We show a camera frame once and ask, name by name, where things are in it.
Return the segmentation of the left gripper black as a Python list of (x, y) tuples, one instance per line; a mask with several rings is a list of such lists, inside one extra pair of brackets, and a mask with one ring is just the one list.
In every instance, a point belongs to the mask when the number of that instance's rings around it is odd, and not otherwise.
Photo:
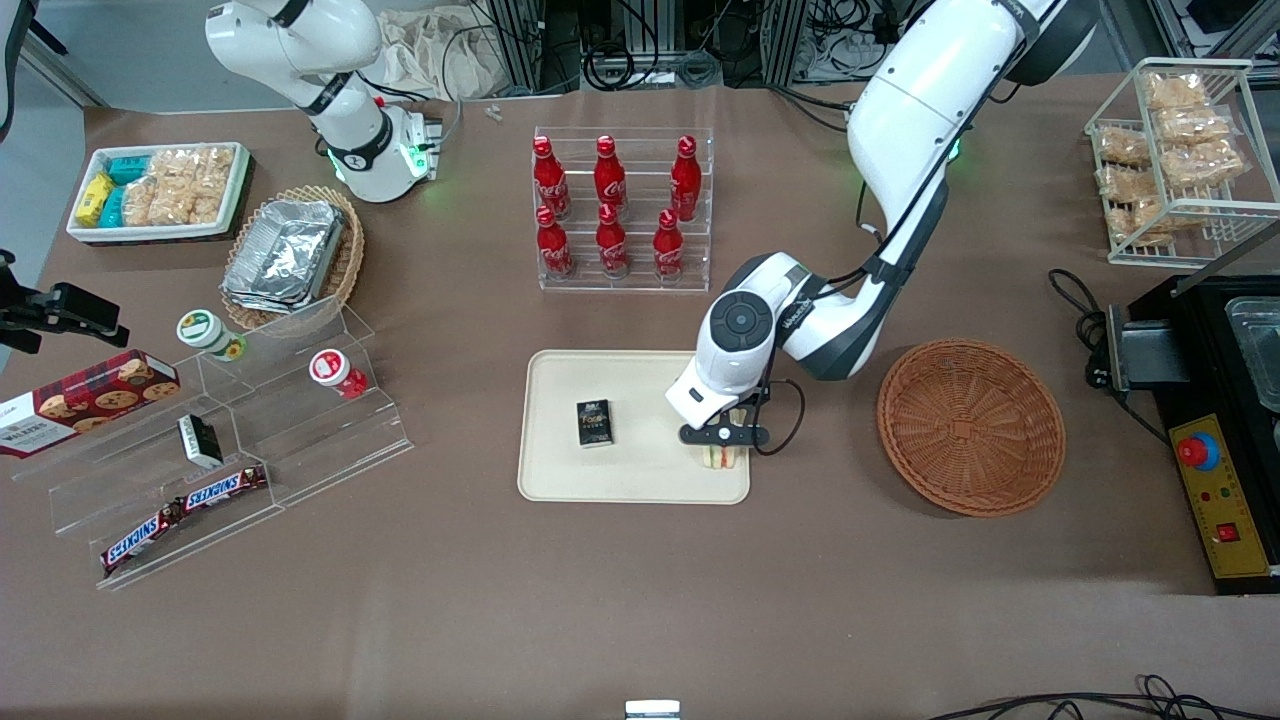
[(771, 400), (772, 386), (773, 380), (762, 380), (758, 386), (742, 395), (740, 404), (735, 404), (733, 406), (726, 407), (721, 411), (718, 415), (718, 424), (722, 427), (740, 427), (740, 407), (742, 407), (742, 425), (746, 428), (756, 428), (759, 423), (759, 407)]

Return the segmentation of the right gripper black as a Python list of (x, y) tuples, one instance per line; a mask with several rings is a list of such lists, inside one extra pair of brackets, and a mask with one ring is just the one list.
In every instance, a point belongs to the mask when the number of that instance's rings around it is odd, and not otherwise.
[(15, 255), (1, 251), (1, 343), (23, 354), (37, 354), (45, 333), (88, 336), (118, 348), (131, 342), (120, 323), (120, 307), (76, 284), (56, 283), (40, 293), (13, 274)]

